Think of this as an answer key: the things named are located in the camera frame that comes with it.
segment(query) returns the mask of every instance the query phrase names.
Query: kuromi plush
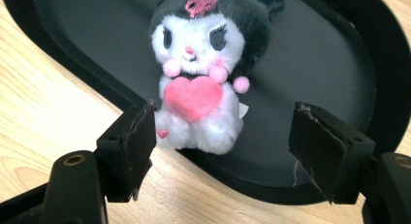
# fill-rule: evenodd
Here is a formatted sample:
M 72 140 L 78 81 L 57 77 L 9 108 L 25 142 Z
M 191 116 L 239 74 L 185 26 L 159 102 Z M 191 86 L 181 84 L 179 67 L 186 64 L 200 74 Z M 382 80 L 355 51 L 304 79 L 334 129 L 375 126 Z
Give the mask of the kuromi plush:
M 150 23 L 163 67 L 157 144 L 224 154 L 243 125 L 238 94 L 266 52 L 283 0 L 160 0 Z

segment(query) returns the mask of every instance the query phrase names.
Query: pink nose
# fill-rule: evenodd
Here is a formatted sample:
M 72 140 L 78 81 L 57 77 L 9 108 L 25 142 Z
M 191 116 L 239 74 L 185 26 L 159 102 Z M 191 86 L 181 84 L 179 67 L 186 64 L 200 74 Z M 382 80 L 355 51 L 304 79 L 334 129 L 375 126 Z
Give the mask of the pink nose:
M 188 54 L 193 54 L 194 50 L 191 47 L 186 47 L 185 52 L 187 52 Z

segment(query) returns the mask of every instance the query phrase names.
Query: wooden table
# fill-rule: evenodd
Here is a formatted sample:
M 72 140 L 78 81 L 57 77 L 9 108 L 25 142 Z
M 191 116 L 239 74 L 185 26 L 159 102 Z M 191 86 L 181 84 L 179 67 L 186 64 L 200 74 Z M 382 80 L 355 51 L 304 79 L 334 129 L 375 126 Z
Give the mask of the wooden table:
M 411 40 L 411 0 L 384 0 Z M 0 202 L 47 182 L 65 153 L 94 150 L 121 111 L 36 47 L 0 1 Z M 411 128 L 398 152 L 411 155 Z M 286 207 L 226 187 L 156 148 L 139 200 L 108 204 L 111 223 L 362 223 L 355 206 Z

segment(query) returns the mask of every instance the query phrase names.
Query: black oval tray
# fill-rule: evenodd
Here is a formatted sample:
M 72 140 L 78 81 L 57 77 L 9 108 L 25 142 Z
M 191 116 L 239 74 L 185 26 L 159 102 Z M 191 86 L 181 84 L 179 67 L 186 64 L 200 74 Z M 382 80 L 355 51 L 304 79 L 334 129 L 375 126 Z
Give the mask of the black oval tray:
M 162 70 L 148 24 L 156 0 L 5 0 L 45 52 L 121 109 L 157 106 Z M 180 153 L 250 197 L 285 205 L 324 201 L 289 152 L 294 103 L 332 112 L 394 151 L 411 110 L 406 39 L 380 0 L 287 0 L 269 50 L 240 101 L 250 110 L 235 148 L 216 156 Z

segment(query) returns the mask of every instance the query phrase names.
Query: plush eye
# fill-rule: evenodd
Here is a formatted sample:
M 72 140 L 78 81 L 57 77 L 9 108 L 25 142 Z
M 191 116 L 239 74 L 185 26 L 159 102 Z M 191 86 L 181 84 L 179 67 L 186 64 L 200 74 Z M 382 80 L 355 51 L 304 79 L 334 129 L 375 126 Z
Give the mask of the plush eye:
M 219 51 L 226 45 L 226 33 L 227 29 L 225 24 L 209 33 L 209 41 L 215 50 Z
M 164 48 L 169 49 L 173 41 L 172 31 L 170 31 L 170 29 L 165 27 L 163 30 L 163 34 L 164 34 Z

